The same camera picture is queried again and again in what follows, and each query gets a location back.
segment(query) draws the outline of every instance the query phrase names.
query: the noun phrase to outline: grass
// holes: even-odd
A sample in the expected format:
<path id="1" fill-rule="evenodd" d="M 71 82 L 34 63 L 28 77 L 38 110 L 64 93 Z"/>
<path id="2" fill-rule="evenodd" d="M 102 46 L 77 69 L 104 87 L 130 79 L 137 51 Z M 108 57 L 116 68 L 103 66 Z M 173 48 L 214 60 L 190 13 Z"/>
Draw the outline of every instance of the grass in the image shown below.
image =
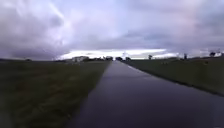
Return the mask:
<path id="1" fill-rule="evenodd" d="M 224 58 L 123 62 L 167 80 L 224 96 Z"/>
<path id="2" fill-rule="evenodd" d="M 15 128 L 63 128 L 108 64 L 1 61 Z"/>

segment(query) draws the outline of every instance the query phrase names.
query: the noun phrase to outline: distant building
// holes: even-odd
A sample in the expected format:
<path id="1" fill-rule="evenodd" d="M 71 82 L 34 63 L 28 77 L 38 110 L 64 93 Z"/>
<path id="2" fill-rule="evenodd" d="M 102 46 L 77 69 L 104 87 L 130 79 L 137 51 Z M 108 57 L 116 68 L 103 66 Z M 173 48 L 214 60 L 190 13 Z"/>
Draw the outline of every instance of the distant building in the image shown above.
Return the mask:
<path id="1" fill-rule="evenodd" d="M 88 60 L 89 57 L 88 56 L 77 56 L 77 57 L 73 57 L 72 61 L 73 62 L 82 62 L 84 60 Z"/>

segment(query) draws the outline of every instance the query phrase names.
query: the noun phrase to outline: sky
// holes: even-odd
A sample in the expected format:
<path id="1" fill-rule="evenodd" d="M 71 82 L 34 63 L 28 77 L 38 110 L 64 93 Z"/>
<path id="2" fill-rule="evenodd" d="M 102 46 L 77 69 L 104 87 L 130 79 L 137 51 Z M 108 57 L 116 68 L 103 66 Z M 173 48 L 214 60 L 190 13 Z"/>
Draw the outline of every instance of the sky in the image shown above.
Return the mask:
<path id="1" fill-rule="evenodd" d="M 224 48 L 223 0 L 0 0 L 0 57 L 147 58 Z"/>

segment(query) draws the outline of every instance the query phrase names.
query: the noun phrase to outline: cloud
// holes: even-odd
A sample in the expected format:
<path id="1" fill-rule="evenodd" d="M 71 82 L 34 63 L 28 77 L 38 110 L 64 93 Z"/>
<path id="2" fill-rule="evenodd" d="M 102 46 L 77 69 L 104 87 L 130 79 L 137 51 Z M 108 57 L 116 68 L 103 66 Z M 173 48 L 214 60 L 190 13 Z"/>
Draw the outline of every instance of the cloud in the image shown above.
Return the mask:
<path id="1" fill-rule="evenodd" d="M 135 49 L 197 55 L 224 48 L 222 0 L 0 3 L 0 57 L 52 59 L 72 51 Z"/>

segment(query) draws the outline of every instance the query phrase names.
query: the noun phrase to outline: asphalt road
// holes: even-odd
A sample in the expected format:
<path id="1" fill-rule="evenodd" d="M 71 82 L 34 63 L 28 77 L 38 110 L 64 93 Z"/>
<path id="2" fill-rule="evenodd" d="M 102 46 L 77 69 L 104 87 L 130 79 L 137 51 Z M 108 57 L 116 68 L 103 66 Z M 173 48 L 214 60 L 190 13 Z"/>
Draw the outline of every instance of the asphalt road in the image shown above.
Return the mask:
<path id="1" fill-rule="evenodd" d="M 68 128 L 224 128 L 224 98 L 114 61 Z"/>

